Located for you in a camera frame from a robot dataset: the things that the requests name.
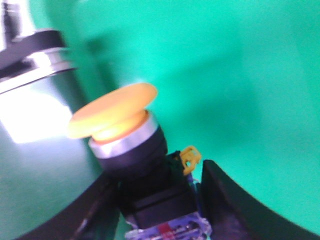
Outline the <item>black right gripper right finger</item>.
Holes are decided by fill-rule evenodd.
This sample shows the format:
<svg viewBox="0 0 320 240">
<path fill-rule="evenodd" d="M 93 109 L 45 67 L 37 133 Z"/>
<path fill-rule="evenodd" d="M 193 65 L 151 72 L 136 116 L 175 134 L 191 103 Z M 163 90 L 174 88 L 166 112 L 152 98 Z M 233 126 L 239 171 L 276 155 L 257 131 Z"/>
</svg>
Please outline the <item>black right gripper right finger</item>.
<svg viewBox="0 0 320 240">
<path fill-rule="evenodd" d="M 213 160 L 203 162 L 201 195 L 213 240 L 318 240 L 235 183 Z"/>
</svg>

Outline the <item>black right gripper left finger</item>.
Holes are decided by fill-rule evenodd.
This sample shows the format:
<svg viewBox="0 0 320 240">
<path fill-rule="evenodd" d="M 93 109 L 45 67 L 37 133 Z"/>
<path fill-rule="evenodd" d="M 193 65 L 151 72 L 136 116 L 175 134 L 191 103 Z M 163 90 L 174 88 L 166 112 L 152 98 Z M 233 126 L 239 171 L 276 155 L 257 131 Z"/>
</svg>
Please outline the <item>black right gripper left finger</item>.
<svg viewBox="0 0 320 240">
<path fill-rule="evenodd" d="M 101 174 L 78 198 L 18 240 L 113 240 L 119 223 L 118 183 Z"/>
</svg>

